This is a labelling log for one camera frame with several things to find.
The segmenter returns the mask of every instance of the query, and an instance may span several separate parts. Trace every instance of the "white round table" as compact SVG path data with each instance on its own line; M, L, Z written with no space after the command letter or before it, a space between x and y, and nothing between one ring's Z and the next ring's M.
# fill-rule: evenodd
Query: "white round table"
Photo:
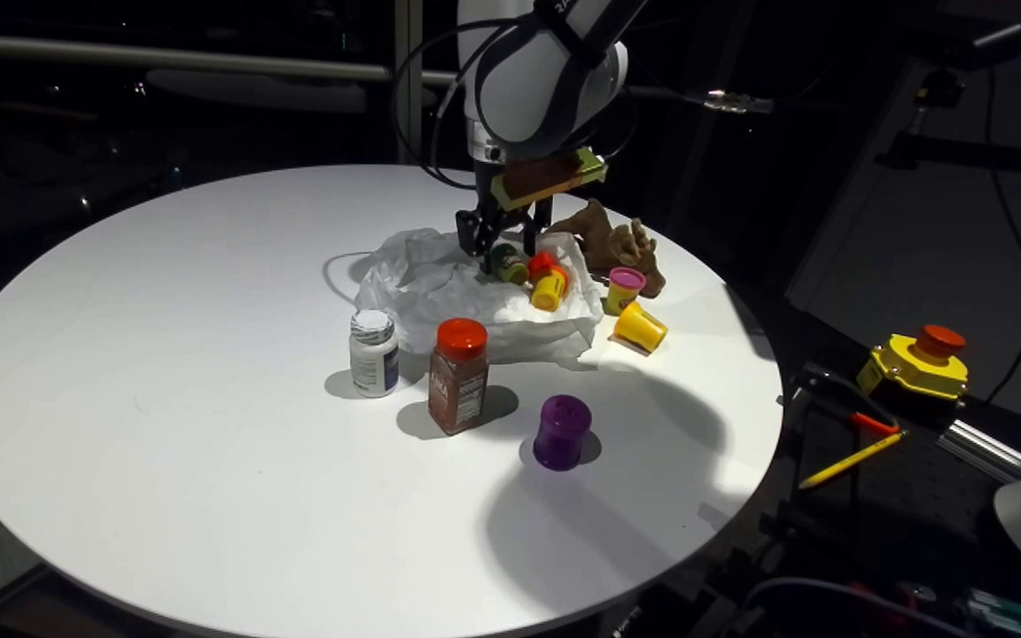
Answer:
M0 522L137 614L313 638L530 632L698 552L774 461L780 373L667 237L649 358L602 318L577 366L495 366L504 418L449 439L423 379L343 395L350 266L473 198L410 168L278 169L46 252L0 289ZM530 454L549 395L597 416L601 458L565 476Z

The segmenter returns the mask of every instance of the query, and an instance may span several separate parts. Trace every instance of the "white bottle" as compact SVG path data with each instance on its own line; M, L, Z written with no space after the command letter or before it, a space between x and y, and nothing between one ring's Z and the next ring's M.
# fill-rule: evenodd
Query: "white bottle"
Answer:
M349 362L361 397L384 397L396 386L396 341L386 312L367 310L356 317Z

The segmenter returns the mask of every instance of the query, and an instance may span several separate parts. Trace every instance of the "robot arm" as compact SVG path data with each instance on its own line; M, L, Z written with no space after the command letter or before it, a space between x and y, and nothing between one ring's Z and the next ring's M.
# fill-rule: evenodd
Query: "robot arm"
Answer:
M621 94L627 79L621 37L642 8L644 0L459 0L460 25L516 22L460 37L460 60L477 55L465 117L480 175L480 208L459 216L465 252L482 256L519 220L530 220L533 252L533 235L549 224L549 198L530 216L499 207L493 182L538 168L538 190L565 190L558 168L577 163L577 132Z

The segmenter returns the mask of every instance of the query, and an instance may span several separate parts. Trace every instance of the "orange bottle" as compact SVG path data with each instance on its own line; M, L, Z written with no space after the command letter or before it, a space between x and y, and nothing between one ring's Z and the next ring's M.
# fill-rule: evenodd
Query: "orange bottle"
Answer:
M445 318L430 362L430 416L447 436L480 423L486 373L486 327L477 318Z

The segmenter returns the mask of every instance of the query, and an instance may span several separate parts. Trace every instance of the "red knob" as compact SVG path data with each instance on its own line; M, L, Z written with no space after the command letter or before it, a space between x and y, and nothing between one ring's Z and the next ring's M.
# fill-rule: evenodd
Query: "red knob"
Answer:
M949 358L960 353L969 346L963 333L941 327L941 324L926 324L915 346L928 358Z

